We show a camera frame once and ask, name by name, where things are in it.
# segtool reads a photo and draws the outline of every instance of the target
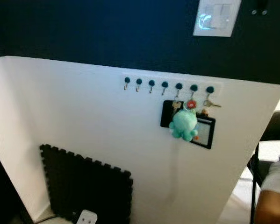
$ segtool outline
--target plush keychain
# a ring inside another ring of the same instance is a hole
[[[177,139],[182,137],[185,141],[191,141],[198,135],[198,131],[195,129],[197,125],[195,108],[196,101],[191,99],[184,102],[183,110],[174,115],[172,122],[169,124],[169,128],[173,130],[173,137]]]

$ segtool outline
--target interlocking foam tile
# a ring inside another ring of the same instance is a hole
[[[128,224],[133,180],[129,171],[41,145],[51,209],[75,222],[82,210],[95,212],[97,224]]]

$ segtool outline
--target electrical outlet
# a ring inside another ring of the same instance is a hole
[[[94,212],[83,210],[76,224],[95,224],[97,215]]]

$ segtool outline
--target light switch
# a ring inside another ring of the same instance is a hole
[[[241,0],[200,0],[194,28],[197,36],[231,36]]]

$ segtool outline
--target cable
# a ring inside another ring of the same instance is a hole
[[[44,218],[44,219],[41,219],[41,220],[35,222],[35,224],[43,223],[43,222],[45,222],[45,221],[47,221],[47,220],[50,220],[50,219],[53,219],[53,218],[58,218],[58,217],[59,217],[59,216],[57,216],[57,215],[55,215],[55,216],[50,216],[50,217],[46,217],[46,218]]]
[[[178,155],[179,141],[172,138],[171,140],[171,158],[170,158],[170,190],[168,195],[169,203],[173,203],[178,192]]]

